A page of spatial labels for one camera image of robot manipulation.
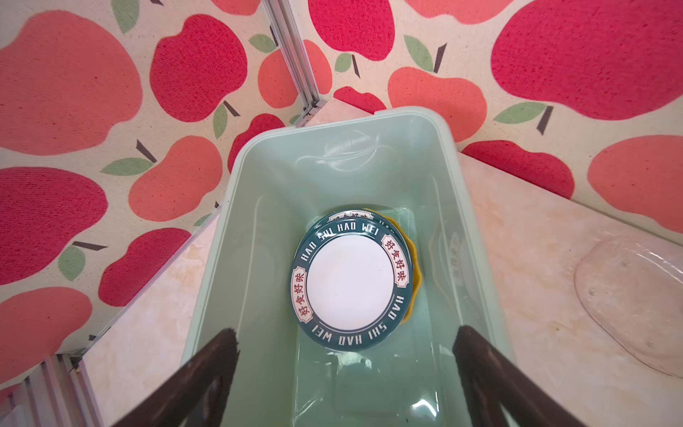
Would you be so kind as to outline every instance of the red chinese characters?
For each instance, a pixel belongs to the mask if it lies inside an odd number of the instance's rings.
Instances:
[[[387,252],[389,259],[393,261],[393,274],[396,286],[405,288],[410,281],[408,267],[406,265],[406,254],[390,234],[385,234],[385,236],[382,237],[382,248]]]
[[[292,304],[294,305],[294,311],[296,312],[296,317],[299,321],[308,323],[313,318],[313,313],[311,312],[310,304],[308,304],[305,286],[306,270],[302,267],[296,267],[294,271],[292,271]]]

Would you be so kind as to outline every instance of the yellow plate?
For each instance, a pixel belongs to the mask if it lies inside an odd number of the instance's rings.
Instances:
[[[422,270],[420,269],[420,263],[417,259],[417,246],[415,246],[414,242],[408,237],[405,231],[401,228],[400,225],[398,225],[398,222],[396,222],[393,218],[386,217],[379,212],[365,208],[365,210],[369,210],[370,212],[374,212],[377,215],[380,215],[382,218],[386,219],[390,223],[393,224],[394,227],[401,233],[403,236],[403,239],[406,241],[406,245],[408,245],[408,250],[410,251],[410,256],[413,258],[413,297],[410,299],[410,305],[408,305],[408,311],[406,312],[406,315],[403,317],[403,320],[401,321],[401,325],[404,324],[410,316],[413,315],[413,306],[415,305],[415,298],[417,297],[417,292],[420,290],[422,287]]]

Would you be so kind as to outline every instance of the bin rim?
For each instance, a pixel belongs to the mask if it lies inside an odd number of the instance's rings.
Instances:
[[[458,160],[458,154],[456,150],[456,143],[453,140],[453,136],[450,131],[450,127],[446,121],[435,111],[424,108],[424,107],[399,107],[390,110],[380,110],[375,112],[374,115],[353,119],[345,120],[342,122],[331,122],[326,124],[319,124],[315,126],[305,126],[301,128],[278,128],[268,130],[263,132],[249,142],[247,142],[240,152],[238,153],[235,163],[232,167],[232,173],[225,190],[225,197],[223,198],[223,204],[221,205],[221,213],[219,217],[219,222],[216,226],[216,234],[211,243],[211,249],[209,251],[208,260],[206,263],[206,269],[204,270],[204,276],[201,279],[201,284],[199,286],[199,293],[197,294],[197,300],[195,303],[195,309],[192,315],[192,320],[190,322],[190,328],[188,330],[187,340],[185,342],[185,347],[182,354],[181,365],[186,363],[198,350],[199,350],[199,336],[204,323],[204,314],[206,311],[206,299],[211,291],[211,286],[214,279],[214,274],[216,272],[216,263],[219,258],[220,252],[220,242],[224,238],[225,234],[225,224],[230,217],[230,211],[232,209],[231,200],[234,196],[235,188],[239,182],[240,173],[242,171],[242,165],[244,163],[245,157],[249,152],[256,147],[257,144],[263,142],[266,139],[270,139],[277,135],[283,134],[297,134],[311,132],[313,130],[320,130],[324,128],[334,128],[339,126],[348,126],[356,123],[372,122],[376,120],[381,120],[383,118],[396,117],[401,115],[416,115],[423,117],[433,123],[436,133],[441,140],[441,150],[448,164],[448,174],[451,180],[451,186],[455,194],[463,194],[467,196],[466,200],[459,199],[458,210],[460,216],[462,217],[463,223],[466,224],[464,227],[464,232],[466,234],[466,239],[469,242],[470,250],[472,251],[472,263],[474,264],[474,274],[477,276],[480,289],[482,303],[486,307],[493,306],[498,310],[484,310],[484,320],[486,321],[486,326],[488,331],[486,335],[489,335],[489,340],[493,346],[495,346],[498,351],[503,353],[512,363],[516,364],[516,359],[510,344],[507,333],[507,325],[503,318],[503,309],[500,305],[500,300],[498,297],[498,292],[493,281],[493,272],[491,270],[488,261],[488,252],[486,251],[486,246],[484,244],[484,238],[479,231],[479,224],[474,211],[474,206],[471,202],[471,195],[469,188],[462,175],[462,170],[460,168],[460,161]],[[460,306],[458,304],[458,315],[461,316]],[[236,330],[237,338],[239,342],[239,330]]]

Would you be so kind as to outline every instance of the transparent plastic container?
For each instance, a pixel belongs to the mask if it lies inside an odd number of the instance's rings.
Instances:
[[[292,314],[288,276],[325,214],[372,208],[416,242],[424,284],[413,317],[360,352],[312,342]],[[220,330],[240,357],[223,424],[470,426],[455,358],[471,325],[512,359],[486,250],[453,139],[433,111],[273,130],[238,155],[183,363]]]

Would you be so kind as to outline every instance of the white plate center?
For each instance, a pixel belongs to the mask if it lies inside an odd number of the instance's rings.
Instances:
[[[360,329],[377,319],[393,293],[393,270],[384,249],[356,234],[323,246],[311,263],[308,301],[332,328]]]

